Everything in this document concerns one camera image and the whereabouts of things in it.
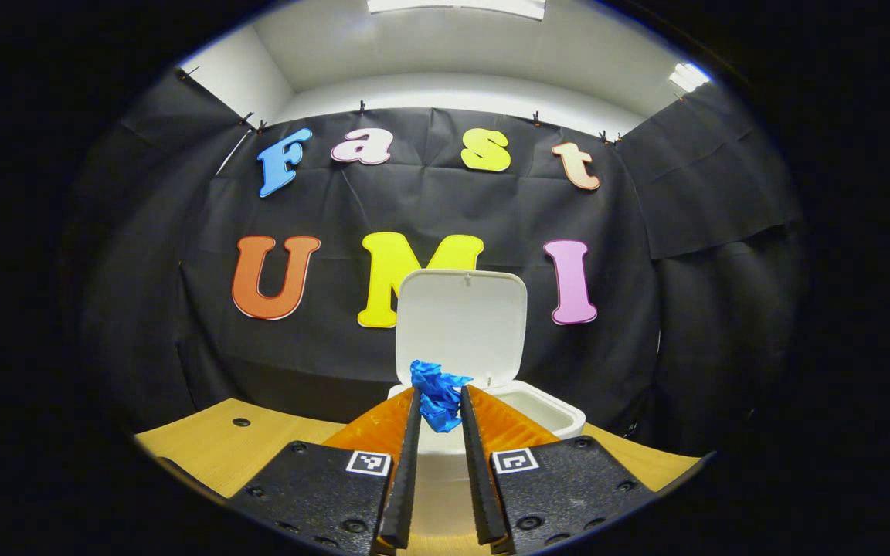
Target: black fabric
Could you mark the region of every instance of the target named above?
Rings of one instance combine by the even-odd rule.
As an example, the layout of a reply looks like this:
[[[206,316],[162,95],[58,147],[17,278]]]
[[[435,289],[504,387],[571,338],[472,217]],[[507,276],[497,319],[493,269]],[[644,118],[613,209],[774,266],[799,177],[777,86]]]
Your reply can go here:
[[[261,199],[263,169],[256,156],[301,127],[314,136],[304,142],[297,177]],[[331,149],[361,127],[393,133],[391,159],[375,166],[332,161]],[[459,153],[472,127],[508,137],[511,168],[466,168]],[[566,179],[551,152],[565,141],[593,155],[589,171],[600,177],[600,189],[584,191]],[[195,328],[207,331],[208,351],[220,362],[187,372],[204,383],[233,382],[255,404],[348,422],[399,382],[393,330],[357,323],[370,274],[362,240],[372,232],[402,233],[423,265],[443,237],[477,236],[484,240],[477,268],[524,280],[528,324],[518,380],[576,405],[605,427],[618,426],[618,415],[647,395],[657,340],[654,271],[637,198],[613,148],[596,137],[466,110],[308,117],[243,141],[212,180],[195,218],[200,224],[181,273]],[[283,285],[284,239],[321,240],[301,305],[285,319],[250,319],[234,306],[236,243],[251,235],[277,241],[266,256],[265,295]],[[551,319],[558,306],[555,268],[542,246],[552,239],[589,246],[583,263],[591,303],[600,312],[591,323],[560,327]]]
[[[81,295],[68,297],[78,299],[68,319],[88,371],[138,430],[195,411],[181,361],[201,353],[182,341],[193,332],[180,318],[176,268],[188,215],[248,131],[239,120],[193,79],[169,73],[91,149],[72,188],[64,274]]]
[[[773,142],[713,84],[635,127],[617,151],[660,284],[660,356],[645,412],[654,430],[637,439],[701,456],[784,373],[805,290],[801,214]]]
[[[783,158],[737,99],[707,83],[617,144],[655,260],[801,217]]]
[[[91,271],[83,338],[136,430],[225,398],[335,422],[384,400],[398,382],[395,332],[357,323],[370,279],[362,240],[374,232],[405,235],[423,265],[445,236],[483,239],[477,268],[528,288],[517,379],[629,439],[702,455],[780,376],[801,288],[786,226],[797,212],[777,152],[714,87],[615,147],[469,110],[367,110],[245,136],[237,123],[170,75],[100,142],[79,182],[70,241],[99,253],[81,261]],[[297,177],[261,198],[258,154],[301,127],[312,138]],[[391,159],[333,161],[331,149],[362,127],[393,133]],[[467,168],[461,137],[472,127],[508,137],[509,169]],[[551,152],[566,141],[593,156],[597,190],[566,179]],[[267,295],[284,285],[284,240],[321,240],[285,319],[251,319],[234,305],[244,236],[277,242],[260,284]],[[591,323],[551,318],[557,282],[542,247],[552,239],[589,246]]]

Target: blue letter f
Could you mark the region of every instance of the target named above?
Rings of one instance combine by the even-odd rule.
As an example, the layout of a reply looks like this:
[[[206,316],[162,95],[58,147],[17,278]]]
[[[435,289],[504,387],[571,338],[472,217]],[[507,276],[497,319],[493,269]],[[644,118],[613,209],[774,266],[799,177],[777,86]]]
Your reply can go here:
[[[293,166],[301,161],[304,149],[298,141],[307,141],[310,138],[311,130],[302,127],[297,133],[284,137],[278,144],[260,152],[256,158],[263,162],[263,187],[260,189],[260,197],[266,197],[294,179],[296,173],[293,168],[287,168],[287,162]]]

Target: wooden table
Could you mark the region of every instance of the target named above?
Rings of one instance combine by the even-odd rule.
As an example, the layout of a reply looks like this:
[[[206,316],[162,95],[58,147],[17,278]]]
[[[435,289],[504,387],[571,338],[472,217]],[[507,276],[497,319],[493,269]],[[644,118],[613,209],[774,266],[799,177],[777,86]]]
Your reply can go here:
[[[236,426],[233,419],[250,421]],[[137,434],[137,441],[154,457],[166,457],[209,489],[231,497],[253,478],[290,441],[321,444],[342,423],[282,414],[238,400],[225,400],[212,408]],[[651,490],[660,490],[688,471],[700,458],[661,452],[621,439],[586,423],[583,434],[600,441],[617,460]],[[410,535],[400,556],[454,554],[487,555],[490,545],[477,545],[476,534],[424,537]]]

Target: open lid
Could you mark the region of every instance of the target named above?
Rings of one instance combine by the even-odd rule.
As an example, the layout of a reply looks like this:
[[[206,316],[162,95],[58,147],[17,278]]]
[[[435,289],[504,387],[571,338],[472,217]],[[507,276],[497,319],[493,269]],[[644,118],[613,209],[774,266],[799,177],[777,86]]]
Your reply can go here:
[[[410,385],[414,359],[473,377],[479,388],[510,383],[520,369],[527,287],[505,272],[423,269],[400,283],[396,377]]]

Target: white container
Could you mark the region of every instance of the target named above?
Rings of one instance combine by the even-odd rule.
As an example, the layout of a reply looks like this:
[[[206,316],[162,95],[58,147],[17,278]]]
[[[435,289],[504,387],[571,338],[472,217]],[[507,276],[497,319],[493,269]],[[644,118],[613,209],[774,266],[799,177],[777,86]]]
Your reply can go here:
[[[396,376],[388,398],[410,387],[410,363],[438,363],[442,372],[473,377],[559,439],[583,432],[586,415],[515,380],[527,324],[527,287],[516,275],[481,270],[423,269],[400,283],[396,303]],[[421,419],[410,530],[424,536],[476,530],[462,425],[434,432]]]

